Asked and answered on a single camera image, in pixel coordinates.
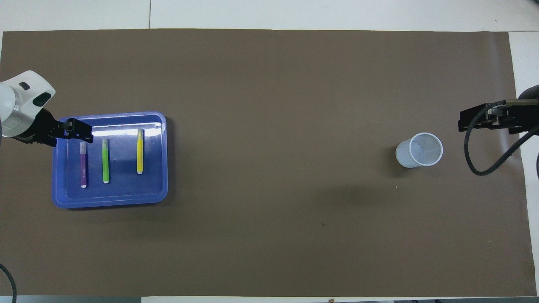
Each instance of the marker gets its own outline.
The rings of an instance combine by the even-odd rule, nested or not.
[[[80,143],[80,187],[86,188],[86,142]]]
[[[136,173],[142,174],[142,164],[144,162],[144,130],[139,128],[137,130],[136,139]]]
[[[108,139],[103,139],[101,144],[101,155],[103,157],[103,183],[107,184],[110,181],[108,175]]]

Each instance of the black cable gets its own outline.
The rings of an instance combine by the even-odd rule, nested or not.
[[[539,153],[537,153],[537,160],[535,161],[535,172],[537,173],[537,178],[539,179]]]
[[[4,265],[0,264],[0,270],[2,270],[5,273],[6,277],[9,280],[9,283],[11,284],[11,292],[13,293],[11,302],[15,303],[17,302],[17,287],[15,286],[15,280],[13,280],[11,273],[9,273],[8,269],[5,268]]]
[[[492,173],[493,171],[497,170],[497,168],[500,167],[500,165],[502,165],[505,162],[505,160],[507,160],[507,158],[509,158],[520,147],[520,145],[522,145],[529,138],[531,138],[531,136],[539,133],[539,125],[538,125],[532,128],[526,135],[522,136],[522,138],[518,139],[513,145],[511,145],[511,147],[509,147],[509,149],[496,162],[494,162],[494,164],[492,164],[491,167],[483,171],[477,170],[475,166],[473,165],[472,160],[470,159],[470,153],[468,150],[470,133],[472,132],[472,129],[475,127],[477,121],[483,115],[485,115],[489,109],[494,108],[498,105],[504,105],[505,103],[506,103],[505,100],[498,101],[480,110],[477,113],[477,115],[475,115],[475,117],[472,119],[472,122],[470,122],[468,126],[468,130],[466,130],[466,135],[464,136],[464,157],[466,158],[466,163],[468,163],[470,170],[478,176],[486,176]]]

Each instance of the yellow marker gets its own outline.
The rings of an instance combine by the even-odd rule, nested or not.
[[[142,163],[144,159],[144,130],[138,129],[138,136],[136,140],[136,173],[142,174]]]

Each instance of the blue plastic tray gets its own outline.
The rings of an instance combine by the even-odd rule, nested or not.
[[[67,117],[92,126],[87,188],[80,187],[81,140],[58,140],[52,155],[52,200],[60,208],[157,203],[168,193],[167,122],[159,112]],[[136,172],[137,129],[144,129],[144,172]],[[101,141],[109,139],[110,183],[103,183]]]

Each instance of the white table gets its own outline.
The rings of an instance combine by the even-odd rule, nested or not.
[[[508,31],[515,87],[520,94],[539,84],[538,16],[539,4],[533,0],[0,0],[0,37],[3,31],[147,28]],[[535,173],[539,137],[534,136],[521,151],[539,290],[539,181]],[[320,302],[328,299],[331,298],[153,297],[143,298],[143,302]],[[410,298],[340,298],[336,301],[393,299]]]

